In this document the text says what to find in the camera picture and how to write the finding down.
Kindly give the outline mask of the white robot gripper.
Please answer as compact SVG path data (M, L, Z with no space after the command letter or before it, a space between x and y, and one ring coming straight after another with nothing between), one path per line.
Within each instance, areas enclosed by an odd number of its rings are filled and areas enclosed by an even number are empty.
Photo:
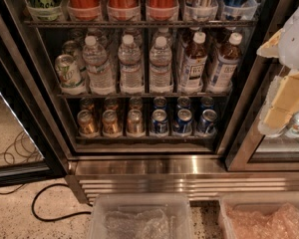
M259 132L277 135L299 111L299 7L256 54L263 58L279 57L282 65L292 69L285 77L274 77L259 116Z

